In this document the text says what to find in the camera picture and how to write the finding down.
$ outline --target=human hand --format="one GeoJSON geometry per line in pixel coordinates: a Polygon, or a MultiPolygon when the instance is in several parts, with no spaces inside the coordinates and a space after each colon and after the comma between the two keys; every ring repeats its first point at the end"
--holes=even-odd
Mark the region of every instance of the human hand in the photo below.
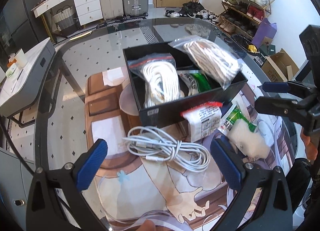
{"type": "Polygon", "coordinates": [[[205,210],[209,208],[209,201],[204,207],[200,207],[195,202],[195,196],[202,191],[202,187],[197,188],[193,192],[183,192],[173,194],[167,201],[166,206],[168,210],[180,222],[184,223],[184,218],[194,220],[196,217],[204,217],[205,210]]]}
{"type": "Polygon", "coordinates": [[[311,142],[311,137],[305,136],[303,134],[303,128],[301,129],[300,138],[302,139],[304,146],[306,147],[305,151],[306,151],[307,159],[316,160],[318,155],[318,149],[311,142]]]}
{"type": "Polygon", "coordinates": [[[144,223],[137,229],[137,231],[156,231],[156,225],[151,220],[146,220],[144,223]]]}

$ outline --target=orange object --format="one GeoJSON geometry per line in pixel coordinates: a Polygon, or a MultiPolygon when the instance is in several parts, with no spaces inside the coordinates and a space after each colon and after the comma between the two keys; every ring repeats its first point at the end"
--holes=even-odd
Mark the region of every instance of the orange object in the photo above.
{"type": "Polygon", "coordinates": [[[7,64],[7,67],[9,68],[9,67],[12,66],[15,62],[17,62],[16,59],[13,59],[13,61],[11,61],[11,62],[9,62],[9,63],[7,64]]]}

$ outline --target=red shoe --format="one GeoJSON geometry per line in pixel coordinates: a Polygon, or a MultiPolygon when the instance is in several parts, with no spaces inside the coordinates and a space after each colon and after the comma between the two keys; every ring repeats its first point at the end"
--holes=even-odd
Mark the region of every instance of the red shoe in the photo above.
{"type": "Polygon", "coordinates": [[[257,11],[258,11],[258,9],[256,7],[249,6],[248,11],[247,11],[247,16],[249,16],[250,18],[253,18],[257,11]]]}
{"type": "Polygon", "coordinates": [[[256,13],[253,17],[255,21],[261,22],[264,19],[264,12],[260,9],[256,9],[256,13]]]}

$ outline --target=purple bag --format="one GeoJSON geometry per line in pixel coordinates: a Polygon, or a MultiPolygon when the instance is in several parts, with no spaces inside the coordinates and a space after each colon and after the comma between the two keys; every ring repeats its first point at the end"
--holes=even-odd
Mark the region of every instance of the purple bag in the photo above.
{"type": "Polygon", "coordinates": [[[267,18],[264,18],[259,28],[252,39],[252,44],[256,48],[261,47],[263,44],[270,44],[277,33],[277,23],[270,23],[267,18]]]}

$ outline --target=metal bolt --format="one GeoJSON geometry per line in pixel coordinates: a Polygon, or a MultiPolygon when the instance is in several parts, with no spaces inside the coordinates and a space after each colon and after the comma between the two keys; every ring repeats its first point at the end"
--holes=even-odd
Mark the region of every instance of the metal bolt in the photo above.
{"type": "Polygon", "coordinates": [[[41,173],[41,172],[43,172],[43,168],[39,167],[39,168],[36,169],[36,173],[39,174],[39,173],[41,173]]]}
{"type": "Polygon", "coordinates": [[[253,169],[253,164],[250,163],[250,162],[247,162],[247,163],[245,164],[245,167],[246,167],[247,169],[253,169]]]}
{"type": "Polygon", "coordinates": [[[281,167],[276,166],[276,172],[281,173],[281,167]]]}
{"type": "Polygon", "coordinates": [[[64,168],[67,169],[67,170],[70,170],[70,169],[73,168],[73,164],[69,162],[66,165],[64,165],[64,168]]]}

